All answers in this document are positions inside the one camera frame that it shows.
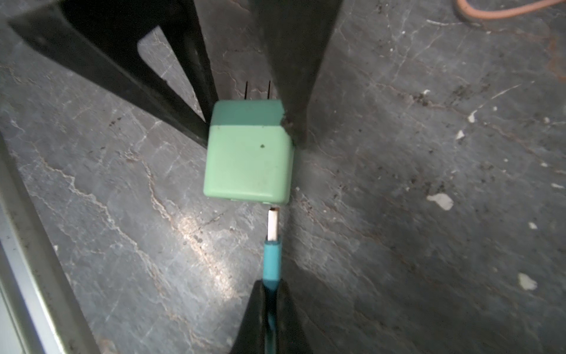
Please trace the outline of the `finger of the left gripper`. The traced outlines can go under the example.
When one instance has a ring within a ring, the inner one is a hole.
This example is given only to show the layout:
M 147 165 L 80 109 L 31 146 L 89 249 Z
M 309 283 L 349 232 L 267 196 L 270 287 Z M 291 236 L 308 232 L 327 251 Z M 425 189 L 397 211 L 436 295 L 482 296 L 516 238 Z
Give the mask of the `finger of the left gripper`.
M 281 125 L 305 144 L 308 106 L 342 1 L 250 1 L 275 86 Z
M 8 24 L 35 51 L 207 146 L 218 93 L 194 1 L 56 1 Z M 138 43 L 157 27 L 201 114 L 141 58 Z

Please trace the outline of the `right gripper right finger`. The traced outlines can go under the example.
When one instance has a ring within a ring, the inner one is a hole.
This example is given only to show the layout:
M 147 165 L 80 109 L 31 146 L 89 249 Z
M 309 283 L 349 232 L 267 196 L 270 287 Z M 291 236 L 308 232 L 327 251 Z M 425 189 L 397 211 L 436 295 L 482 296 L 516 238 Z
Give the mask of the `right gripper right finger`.
M 276 349 L 279 354 L 313 354 L 289 288 L 281 280 L 276 292 Z

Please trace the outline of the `green charger plug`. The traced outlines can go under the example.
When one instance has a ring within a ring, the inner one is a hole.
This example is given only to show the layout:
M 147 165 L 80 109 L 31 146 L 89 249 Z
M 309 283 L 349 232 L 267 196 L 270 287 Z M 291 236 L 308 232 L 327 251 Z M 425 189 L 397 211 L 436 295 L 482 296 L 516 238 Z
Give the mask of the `green charger plug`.
M 284 108 L 272 98 L 215 103 L 203 194 L 209 198 L 285 205 L 290 200 L 294 146 L 281 126 Z

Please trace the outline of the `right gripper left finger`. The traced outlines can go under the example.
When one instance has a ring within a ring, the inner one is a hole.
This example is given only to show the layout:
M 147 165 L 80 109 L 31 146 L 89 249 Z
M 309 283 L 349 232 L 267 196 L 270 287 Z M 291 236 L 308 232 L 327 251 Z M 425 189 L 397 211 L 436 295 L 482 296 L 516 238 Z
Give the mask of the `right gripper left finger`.
M 262 280 L 254 283 L 230 354 L 264 354 L 267 325 L 267 296 Z

